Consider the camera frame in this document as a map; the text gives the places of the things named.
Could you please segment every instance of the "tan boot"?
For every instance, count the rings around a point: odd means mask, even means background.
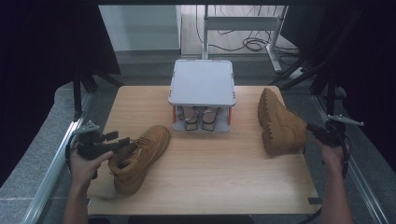
[[[152,126],[137,140],[121,148],[108,161],[114,186],[120,194],[134,194],[143,184],[149,167],[165,152],[170,140],[163,126]]]
[[[262,141],[269,156],[298,153],[305,145],[306,123],[291,113],[265,88],[259,101],[259,123],[263,128]]]

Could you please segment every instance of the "human arm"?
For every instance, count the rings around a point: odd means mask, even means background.
[[[353,223],[342,175],[344,159],[341,147],[329,147],[317,140],[325,164],[327,181],[321,210],[321,223]]]
[[[76,150],[72,150],[70,155],[72,183],[64,210],[64,224],[88,223],[86,204],[88,187],[95,171],[112,155],[113,152],[109,151],[93,161],[87,161],[80,157]]]

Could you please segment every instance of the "gray carpet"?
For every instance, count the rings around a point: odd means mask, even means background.
[[[119,55],[121,76],[113,77],[125,85],[165,85],[171,83],[174,62],[178,56],[139,58]],[[268,58],[261,57],[227,57],[233,63],[235,85],[266,85],[277,74],[274,73]],[[86,110],[87,119],[97,122],[101,127],[106,120],[117,94],[117,88],[99,77],[95,77],[99,90],[94,94],[90,107]],[[322,119],[314,106],[308,87],[312,80],[298,84],[288,91],[282,91],[286,106],[298,113],[305,121],[321,124]],[[73,95],[71,83],[62,86],[55,94],[55,104],[49,112],[36,139],[30,145],[25,156],[17,168],[0,190],[0,223],[17,223],[21,221],[30,201],[37,190],[44,173],[47,171],[53,156],[65,131],[73,118]],[[347,116],[347,112],[340,102],[336,104],[336,112]],[[347,134],[352,139],[352,152],[357,164],[372,187],[390,223],[396,223],[396,212],[392,202],[396,202],[396,177],[384,162],[378,151],[364,136],[359,128],[347,128]],[[314,179],[318,193],[324,190],[325,174],[321,163],[320,153],[309,134],[305,149],[308,168]],[[58,182],[51,193],[39,223],[60,223],[62,220],[67,190],[70,184],[69,175],[63,169]],[[373,223],[361,194],[355,183],[348,175],[346,187],[349,195],[353,217],[356,223]],[[126,223],[128,217],[108,217],[112,223]],[[254,215],[255,223],[298,223],[306,215]]]

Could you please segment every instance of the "small stand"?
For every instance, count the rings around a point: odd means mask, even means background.
[[[179,118],[182,106],[220,107],[213,132],[230,131],[231,107],[236,102],[231,62],[177,60],[168,101],[173,106],[173,126],[177,131],[185,131],[185,121]],[[201,127],[202,117],[198,117],[198,129],[189,132],[207,132]]]

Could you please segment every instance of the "table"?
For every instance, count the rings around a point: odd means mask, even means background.
[[[89,188],[90,215],[312,214],[318,194],[304,156],[269,158],[257,106],[263,86],[236,86],[228,133],[189,133],[172,128],[167,86],[119,89],[104,133],[137,138],[152,125],[171,133],[164,154],[140,190],[119,195],[105,161]],[[277,87],[272,89],[283,102]]]

